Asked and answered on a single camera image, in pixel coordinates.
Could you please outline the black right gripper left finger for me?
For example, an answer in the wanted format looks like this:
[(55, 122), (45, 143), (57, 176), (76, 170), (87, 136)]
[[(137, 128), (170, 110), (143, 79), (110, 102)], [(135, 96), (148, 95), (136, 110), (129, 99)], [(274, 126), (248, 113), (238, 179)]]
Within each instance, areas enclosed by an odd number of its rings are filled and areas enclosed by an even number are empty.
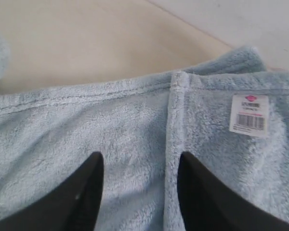
[(50, 193), (0, 220), (0, 231), (92, 231), (103, 182), (103, 156), (94, 152)]

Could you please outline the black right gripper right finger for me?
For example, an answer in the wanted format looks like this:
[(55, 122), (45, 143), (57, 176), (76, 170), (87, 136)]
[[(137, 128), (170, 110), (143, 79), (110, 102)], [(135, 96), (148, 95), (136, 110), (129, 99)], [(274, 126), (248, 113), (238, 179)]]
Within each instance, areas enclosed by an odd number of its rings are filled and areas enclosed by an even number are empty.
[(289, 231), (289, 223), (242, 198), (191, 153), (180, 156), (178, 200), (187, 231)]

